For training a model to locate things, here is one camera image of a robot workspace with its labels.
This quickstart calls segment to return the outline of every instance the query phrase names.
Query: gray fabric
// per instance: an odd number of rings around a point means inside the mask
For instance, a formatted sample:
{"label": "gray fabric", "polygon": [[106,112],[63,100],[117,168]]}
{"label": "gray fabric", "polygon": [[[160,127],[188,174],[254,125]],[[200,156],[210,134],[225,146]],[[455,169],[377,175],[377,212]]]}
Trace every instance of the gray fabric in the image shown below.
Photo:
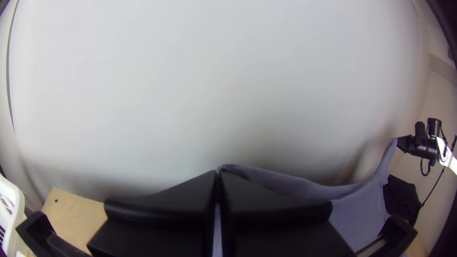
{"label": "gray fabric", "polygon": [[[397,139],[392,139],[370,180],[344,186],[323,186],[305,178],[298,178],[270,170],[238,164],[222,165],[218,171],[228,171],[283,195],[298,198],[326,198],[332,201],[330,223],[357,251],[372,242],[379,234],[387,216],[383,185],[387,183],[388,166],[393,158]],[[222,256],[220,242],[219,207],[216,209],[213,256]]]}

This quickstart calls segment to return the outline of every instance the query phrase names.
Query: black fabric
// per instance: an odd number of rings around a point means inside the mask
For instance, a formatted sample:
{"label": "black fabric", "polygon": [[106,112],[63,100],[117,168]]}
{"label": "black fabric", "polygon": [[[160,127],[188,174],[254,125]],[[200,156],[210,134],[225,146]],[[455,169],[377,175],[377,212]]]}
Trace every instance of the black fabric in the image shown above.
{"label": "black fabric", "polygon": [[387,213],[398,215],[414,226],[421,206],[416,186],[389,175],[383,194]]}

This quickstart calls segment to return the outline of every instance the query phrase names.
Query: white curved surface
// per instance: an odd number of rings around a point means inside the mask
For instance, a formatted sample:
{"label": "white curved surface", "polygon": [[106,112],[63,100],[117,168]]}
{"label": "white curved surface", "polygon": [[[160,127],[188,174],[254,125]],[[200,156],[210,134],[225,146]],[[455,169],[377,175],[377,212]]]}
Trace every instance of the white curved surface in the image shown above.
{"label": "white curved surface", "polygon": [[42,197],[233,162],[333,178],[409,106],[420,41],[410,0],[20,0],[19,148]]}

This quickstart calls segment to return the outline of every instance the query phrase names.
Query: cardboard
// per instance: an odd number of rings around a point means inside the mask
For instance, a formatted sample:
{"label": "cardboard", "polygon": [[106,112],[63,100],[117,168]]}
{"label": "cardboard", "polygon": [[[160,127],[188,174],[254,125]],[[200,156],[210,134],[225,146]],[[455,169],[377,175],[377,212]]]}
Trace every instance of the cardboard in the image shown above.
{"label": "cardboard", "polygon": [[90,254],[86,245],[107,220],[103,203],[53,188],[41,210],[57,235]]}

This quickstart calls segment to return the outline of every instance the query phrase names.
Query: black cable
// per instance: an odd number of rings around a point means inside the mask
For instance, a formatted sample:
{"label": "black cable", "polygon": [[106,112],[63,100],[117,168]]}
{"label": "black cable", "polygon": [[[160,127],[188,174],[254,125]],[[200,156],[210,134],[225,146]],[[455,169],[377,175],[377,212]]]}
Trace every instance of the black cable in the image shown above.
{"label": "black cable", "polygon": [[441,134],[443,135],[443,140],[444,140],[444,153],[443,153],[443,156],[446,157],[446,154],[447,154],[447,139],[446,139],[446,136],[444,135],[443,133],[443,128],[439,128],[441,130]]}
{"label": "black cable", "polygon": [[421,209],[421,208],[425,205],[425,202],[427,202],[428,198],[429,198],[430,195],[433,193],[433,190],[435,190],[435,187],[437,186],[437,184],[438,184],[438,182],[439,182],[439,179],[440,179],[441,176],[443,175],[444,169],[445,169],[445,168],[446,168],[446,167],[444,167],[444,168],[441,170],[441,174],[439,175],[437,181],[436,181],[435,184],[433,185],[432,190],[430,190],[430,193],[428,193],[427,198],[425,198],[424,202],[422,202],[422,204],[420,205],[420,208],[419,208],[419,209]]}
{"label": "black cable", "polygon": [[420,159],[420,173],[422,173],[422,175],[424,177],[428,176],[430,174],[430,162],[428,162],[428,171],[427,173],[424,173],[424,169],[422,168],[422,161],[424,160],[424,158],[421,158]]}

